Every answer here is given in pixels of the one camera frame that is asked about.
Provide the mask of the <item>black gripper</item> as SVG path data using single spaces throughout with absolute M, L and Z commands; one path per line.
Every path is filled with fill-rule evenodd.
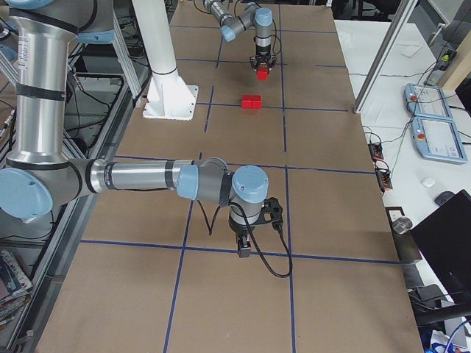
M 276 62 L 277 57 L 275 55 L 255 55 L 249 58 L 249 63 L 254 71 L 261 68 L 267 68 L 270 71 L 275 67 Z
M 238 224 L 232 219 L 232 217 L 229 217 L 229 225 L 231 230 L 235 232 L 238 256 L 240 258 L 249 257 L 251 252 L 249 236 L 254 227 Z

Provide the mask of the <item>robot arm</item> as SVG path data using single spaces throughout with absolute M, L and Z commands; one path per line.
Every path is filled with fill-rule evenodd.
M 69 46 L 111 45 L 134 99 L 146 97 L 146 118 L 189 121 L 199 88 L 180 76 L 164 1 L 134 1 L 147 81 L 129 56 L 112 1 L 9 1 L 18 31 L 16 142 L 1 170 L 1 208 L 16 218 L 35 218 L 54 206 L 108 190 L 173 190 L 196 202 L 228 207 L 237 252 L 258 249 L 254 228 L 269 208 L 266 173 L 253 165 L 231 171 L 219 158 L 124 164 L 98 155 L 67 157 L 63 141 L 77 140 L 81 124 L 64 124 Z
M 255 29 L 255 55 L 249 62 L 259 79 L 268 76 L 277 61 L 272 53 L 272 28 L 275 25 L 272 11 L 255 2 L 248 3 L 240 15 L 231 15 L 222 1 L 203 1 L 202 5 L 219 22 L 222 37 L 228 43 L 248 29 Z

